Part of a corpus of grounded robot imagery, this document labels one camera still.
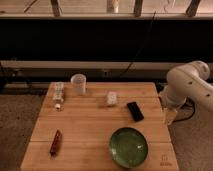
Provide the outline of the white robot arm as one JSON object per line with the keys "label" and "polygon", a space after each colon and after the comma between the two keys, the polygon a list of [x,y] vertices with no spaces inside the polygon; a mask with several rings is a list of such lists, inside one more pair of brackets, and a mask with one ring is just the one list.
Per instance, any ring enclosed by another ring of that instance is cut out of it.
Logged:
{"label": "white robot arm", "polygon": [[202,61],[193,61],[168,71],[167,85],[159,93],[166,125],[174,122],[177,110],[187,98],[213,112],[213,86],[206,82],[209,76],[209,66]]}

